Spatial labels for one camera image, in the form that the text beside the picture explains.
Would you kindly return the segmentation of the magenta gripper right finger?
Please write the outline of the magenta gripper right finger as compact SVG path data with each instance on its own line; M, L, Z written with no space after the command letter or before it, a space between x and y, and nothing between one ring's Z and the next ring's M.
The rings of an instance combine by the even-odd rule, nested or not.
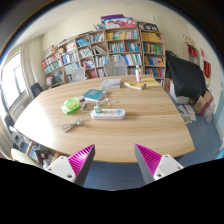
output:
M183 169L183 166L172 156L160 155L140 144L134 146L134 154L146 184Z

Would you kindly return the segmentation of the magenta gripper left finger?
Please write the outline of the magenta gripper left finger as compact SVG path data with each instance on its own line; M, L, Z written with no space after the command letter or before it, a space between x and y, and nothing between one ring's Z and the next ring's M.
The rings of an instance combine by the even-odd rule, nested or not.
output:
M46 171L78 186L83 186L94 156L95 145L92 144L69 157L58 157L46 168Z

